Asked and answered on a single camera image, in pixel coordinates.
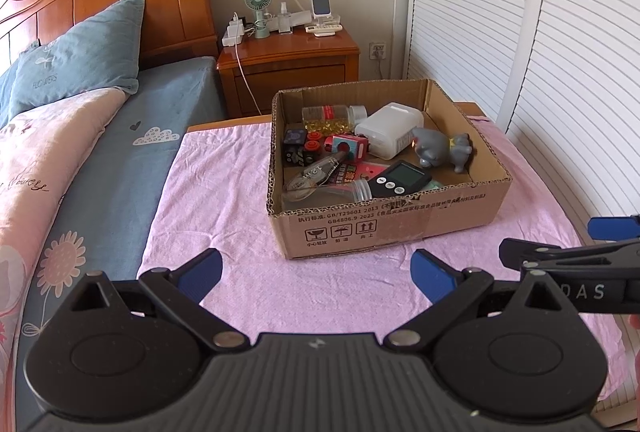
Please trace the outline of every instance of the green fan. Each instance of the green fan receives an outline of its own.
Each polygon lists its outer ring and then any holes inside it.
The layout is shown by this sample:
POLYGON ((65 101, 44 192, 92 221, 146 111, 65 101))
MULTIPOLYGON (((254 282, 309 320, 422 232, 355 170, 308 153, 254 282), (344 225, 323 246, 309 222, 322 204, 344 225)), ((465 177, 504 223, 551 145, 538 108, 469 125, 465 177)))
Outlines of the green fan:
POLYGON ((255 38, 269 37, 264 11, 271 4, 271 0, 244 0, 244 4, 255 12, 255 38))

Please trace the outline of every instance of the blue pillow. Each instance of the blue pillow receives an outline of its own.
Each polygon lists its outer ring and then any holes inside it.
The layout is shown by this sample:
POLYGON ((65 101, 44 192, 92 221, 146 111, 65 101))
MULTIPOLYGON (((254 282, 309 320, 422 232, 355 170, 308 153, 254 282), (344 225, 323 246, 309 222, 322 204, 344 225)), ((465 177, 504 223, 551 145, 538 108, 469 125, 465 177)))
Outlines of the blue pillow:
POLYGON ((145 0, 119 0, 17 61, 9 100, 16 115, 84 91, 138 91, 140 30, 145 0))
POLYGON ((9 100, 11 99, 11 89, 14 86, 15 72, 18 69, 20 57, 39 47, 39 45, 40 42, 37 40, 31 42, 31 44, 18 55, 14 63, 9 66, 9 69, 0 76, 0 129, 9 123, 9 100))

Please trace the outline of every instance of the gray figurine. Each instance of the gray figurine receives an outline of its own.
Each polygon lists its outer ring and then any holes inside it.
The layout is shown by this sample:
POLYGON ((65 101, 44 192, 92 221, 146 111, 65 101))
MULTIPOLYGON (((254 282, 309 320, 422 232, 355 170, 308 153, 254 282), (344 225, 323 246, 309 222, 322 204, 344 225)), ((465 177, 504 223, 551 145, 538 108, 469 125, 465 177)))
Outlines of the gray figurine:
POLYGON ((414 151, 422 167, 439 167, 450 162, 458 174, 465 171, 466 162, 473 151, 468 134, 449 138, 439 131, 422 127, 412 129, 412 134, 415 138, 414 151))

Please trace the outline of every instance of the pink tablecloth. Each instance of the pink tablecloth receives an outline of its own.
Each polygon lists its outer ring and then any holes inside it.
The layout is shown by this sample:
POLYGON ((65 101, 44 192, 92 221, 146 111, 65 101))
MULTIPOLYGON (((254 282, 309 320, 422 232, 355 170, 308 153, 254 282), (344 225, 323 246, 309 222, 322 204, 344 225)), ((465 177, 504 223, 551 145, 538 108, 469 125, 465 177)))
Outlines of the pink tablecloth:
MULTIPOLYGON (((287 261, 265 208, 271 124, 188 133, 167 178, 140 273, 175 269, 203 249, 224 259, 222 280, 203 306, 246 333, 376 332, 382 338, 430 303, 414 287, 409 260, 425 248, 453 268, 479 266, 497 279, 498 245, 517 237, 563 247, 578 235, 538 175, 492 122, 476 120, 513 175, 488 226, 352 255, 287 261)), ((584 316, 609 360, 607 396, 627 376, 621 333, 612 316, 584 316)))

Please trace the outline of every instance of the cardboard box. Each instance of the cardboard box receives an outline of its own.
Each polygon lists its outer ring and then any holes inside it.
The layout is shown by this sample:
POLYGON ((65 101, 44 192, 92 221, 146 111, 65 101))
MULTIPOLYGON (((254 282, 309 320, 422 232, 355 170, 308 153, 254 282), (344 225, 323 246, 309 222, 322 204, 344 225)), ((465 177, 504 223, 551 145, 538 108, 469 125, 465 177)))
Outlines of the cardboard box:
MULTIPOLYGON (((369 250, 486 225, 494 220, 511 185, 511 176, 494 150, 433 80, 353 82, 280 91, 273 98, 272 122, 267 212, 287 259, 369 250), (302 127, 302 107, 364 105, 368 113, 374 113, 389 102, 421 109, 425 127, 449 136, 468 133, 474 147, 468 174, 456 174, 446 165, 431 170, 433 179, 447 185, 443 189, 284 211, 283 185, 301 168, 283 167, 282 139, 287 128, 302 127)), ((418 164, 411 147, 395 159, 418 164)), ((371 155, 367 160, 382 162, 371 155)))

